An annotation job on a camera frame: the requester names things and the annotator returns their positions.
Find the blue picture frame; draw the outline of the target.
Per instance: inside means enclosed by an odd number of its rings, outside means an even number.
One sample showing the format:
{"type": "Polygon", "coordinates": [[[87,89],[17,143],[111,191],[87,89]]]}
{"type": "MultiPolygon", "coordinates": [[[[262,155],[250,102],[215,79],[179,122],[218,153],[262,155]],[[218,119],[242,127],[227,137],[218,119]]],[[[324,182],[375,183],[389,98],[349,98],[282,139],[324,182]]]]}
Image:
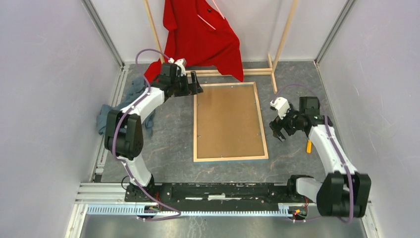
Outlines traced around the blue picture frame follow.
{"type": "Polygon", "coordinates": [[[268,159],[255,82],[211,83],[194,96],[193,161],[268,159]]]}

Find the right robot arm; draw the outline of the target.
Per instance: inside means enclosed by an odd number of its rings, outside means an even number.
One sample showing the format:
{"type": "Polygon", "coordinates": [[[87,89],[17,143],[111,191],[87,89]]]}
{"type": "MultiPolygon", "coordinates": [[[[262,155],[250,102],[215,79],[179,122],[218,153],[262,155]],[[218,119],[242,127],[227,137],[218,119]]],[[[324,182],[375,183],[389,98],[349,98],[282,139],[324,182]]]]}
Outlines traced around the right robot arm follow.
{"type": "Polygon", "coordinates": [[[284,141],[302,131],[316,149],[325,179],[317,181],[311,176],[293,175],[288,180],[286,196],[292,202],[304,197],[316,203],[321,216],[338,218],[362,218],[368,206],[371,179],[352,165],[335,135],[333,123],[321,114],[317,97],[300,97],[295,108],[287,99],[277,97],[270,102],[276,118],[269,127],[273,136],[284,141]]]}

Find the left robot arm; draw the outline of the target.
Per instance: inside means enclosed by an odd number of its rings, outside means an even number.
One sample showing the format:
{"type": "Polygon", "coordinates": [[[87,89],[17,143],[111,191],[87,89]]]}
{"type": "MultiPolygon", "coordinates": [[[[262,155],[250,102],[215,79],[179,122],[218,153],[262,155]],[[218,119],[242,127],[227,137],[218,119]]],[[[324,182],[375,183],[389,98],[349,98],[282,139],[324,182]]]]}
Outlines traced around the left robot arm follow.
{"type": "Polygon", "coordinates": [[[184,97],[203,92],[194,71],[186,72],[185,59],[163,63],[152,82],[145,81],[145,91],[131,104],[107,114],[105,148],[126,170],[137,196],[150,202],[156,195],[152,174],[142,158],[144,146],[142,124],[145,119],[171,97],[184,97]]]}

